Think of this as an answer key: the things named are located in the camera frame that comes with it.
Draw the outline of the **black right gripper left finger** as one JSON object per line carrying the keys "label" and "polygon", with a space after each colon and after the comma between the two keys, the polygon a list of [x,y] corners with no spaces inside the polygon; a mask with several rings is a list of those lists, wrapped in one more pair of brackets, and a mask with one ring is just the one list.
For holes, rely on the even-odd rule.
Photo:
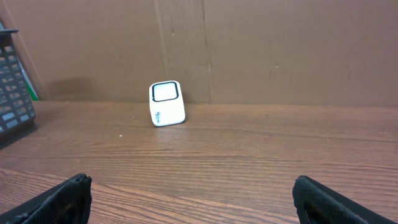
{"label": "black right gripper left finger", "polygon": [[1,214],[1,223],[87,224],[92,178],[77,174],[25,203]]}

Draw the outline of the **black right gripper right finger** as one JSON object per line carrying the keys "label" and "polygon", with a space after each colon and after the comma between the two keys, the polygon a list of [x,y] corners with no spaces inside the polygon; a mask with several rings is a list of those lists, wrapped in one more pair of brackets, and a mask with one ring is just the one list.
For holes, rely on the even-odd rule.
{"label": "black right gripper right finger", "polygon": [[305,175],[292,196],[300,224],[397,224]]}

